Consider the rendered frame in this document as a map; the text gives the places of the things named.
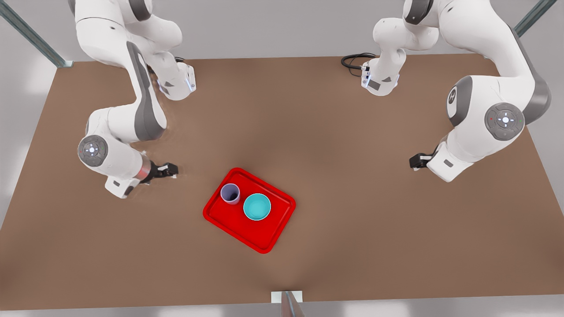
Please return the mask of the lilac cup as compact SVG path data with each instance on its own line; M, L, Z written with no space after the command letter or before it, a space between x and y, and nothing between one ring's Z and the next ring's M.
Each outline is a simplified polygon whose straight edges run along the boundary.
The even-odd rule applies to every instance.
M226 183L220 189L220 197L230 205L236 205L240 201L240 189L234 183Z

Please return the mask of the red plastic tray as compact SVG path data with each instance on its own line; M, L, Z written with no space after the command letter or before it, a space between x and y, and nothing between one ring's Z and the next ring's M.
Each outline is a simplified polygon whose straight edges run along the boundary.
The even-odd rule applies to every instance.
M227 204L220 197L220 189L226 183L238 185L240 189L238 204ZM243 211L245 199L254 193L266 195L271 202L270 214L261 221L248 219ZM248 247L258 253L266 254L276 244L295 207L296 202L290 195L242 168L233 168L205 205L203 216Z

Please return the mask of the teal bowl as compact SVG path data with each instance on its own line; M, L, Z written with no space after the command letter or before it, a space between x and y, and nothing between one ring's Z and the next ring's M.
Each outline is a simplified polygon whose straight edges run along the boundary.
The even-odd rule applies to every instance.
M248 196L243 204L244 214L253 221L265 219L271 210L269 198L262 193L254 193Z

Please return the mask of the silver frame post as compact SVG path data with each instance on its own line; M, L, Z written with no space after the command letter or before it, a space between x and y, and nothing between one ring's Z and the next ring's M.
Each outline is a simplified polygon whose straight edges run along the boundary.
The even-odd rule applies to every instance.
M272 291L271 303L280 303L281 317L305 317L302 291Z
M517 36L522 37L556 2L557 0L538 0L513 28Z
M57 68L70 68L73 61L62 58L36 31L31 28L4 0L0 0L0 16L32 44Z

